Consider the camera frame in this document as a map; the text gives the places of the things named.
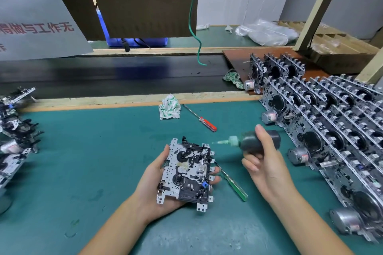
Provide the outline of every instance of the chinese characters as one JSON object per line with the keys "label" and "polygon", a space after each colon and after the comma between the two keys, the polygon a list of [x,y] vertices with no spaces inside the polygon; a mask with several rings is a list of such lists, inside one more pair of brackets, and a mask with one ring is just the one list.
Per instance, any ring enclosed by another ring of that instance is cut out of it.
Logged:
{"label": "chinese characters", "polygon": [[14,24],[0,23],[0,34],[18,35],[31,33],[60,33],[66,31],[74,31],[73,26],[69,22],[47,22],[39,24]]}

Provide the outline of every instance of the paper sign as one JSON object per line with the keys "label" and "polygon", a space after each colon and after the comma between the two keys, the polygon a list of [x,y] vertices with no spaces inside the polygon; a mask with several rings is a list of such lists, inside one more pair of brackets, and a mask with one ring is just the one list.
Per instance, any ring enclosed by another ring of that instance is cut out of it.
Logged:
{"label": "paper sign", "polygon": [[0,1],[0,61],[93,52],[62,0]]}

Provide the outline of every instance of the hand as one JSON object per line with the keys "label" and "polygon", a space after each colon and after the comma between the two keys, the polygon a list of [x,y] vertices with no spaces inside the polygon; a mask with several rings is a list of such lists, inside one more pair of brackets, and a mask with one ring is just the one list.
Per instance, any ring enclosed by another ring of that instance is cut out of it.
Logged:
{"label": "hand", "polygon": [[270,135],[259,124],[256,126],[256,134],[264,148],[264,156],[244,153],[242,164],[246,167],[262,196],[271,204],[280,195],[295,190],[295,186],[285,160],[275,149]]}
{"label": "hand", "polygon": [[[162,178],[164,169],[162,165],[169,155],[169,145],[166,145],[164,151],[146,168],[144,174],[139,181],[136,191],[129,199],[133,199],[138,204],[140,213],[145,224],[167,215],[185,204],[184,201],[177,200],[174,197],[167,196],[164,204],[157,204],[157,186]],[[211,172],[211,175],[219,173],[219,167]],[[220,176],[215,176],[214,181],[210,184],[214,185],[221,181]]]}

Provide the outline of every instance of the green anti-static mat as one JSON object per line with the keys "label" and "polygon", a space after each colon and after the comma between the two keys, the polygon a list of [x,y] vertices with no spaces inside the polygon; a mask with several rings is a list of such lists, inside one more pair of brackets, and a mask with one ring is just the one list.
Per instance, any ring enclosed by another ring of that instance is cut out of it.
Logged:
{"label": "green anti-static mat", "polygon": [[[76,254],[134,191],[146,166],[166,143],[185,136],[202,144],[254,128],[259,102],[194,104],[189,107],[217,126],[211,132],[186,109],[180,119],[159,119],[158,107],[29,113],[39,122],[41,152],[32,154],[9,184],[14,199],[0,216],[0,246],[6,255]],[[293,143],[281,132],[281,152]],[[152,224],[133,254],[298,254],[241,164],[241,152],[212,145],[215,158],[249,195],[237,196],[226,181],[214,187],[206,213],[186,206]],[[322,176],[287,165],[299,192],[328,222],[341,204]],[[356,254],[383,254],[383,245],[341,236]]]}

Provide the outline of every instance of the blue plastic part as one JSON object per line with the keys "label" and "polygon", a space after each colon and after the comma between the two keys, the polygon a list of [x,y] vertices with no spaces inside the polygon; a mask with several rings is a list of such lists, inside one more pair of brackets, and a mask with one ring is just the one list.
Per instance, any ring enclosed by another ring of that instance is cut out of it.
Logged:
{"label": "blue plastic part", "polygon": [[[105,39],[107,40],[108,46],[119,46],[122,47],[122,42],[120,38],[110,38],[108,34],[107,27],[104,23],[104,19],[102,18],[101,12],[98,10],[97,11],[98,18],[101,23],[102,30],[105,35]],[[132,38],[125,38],[126,42],[132,46],[132,47],[141,47],[141,48],[146,48],[147,46],[138,38],[136,38],[136,41],[140,43],[136,43],[134,39]],[[143,38],[143,41],[145,41],[150,47],[159,47],[159,46],[166,46],[167,45],[167,40],[168,38]]]}

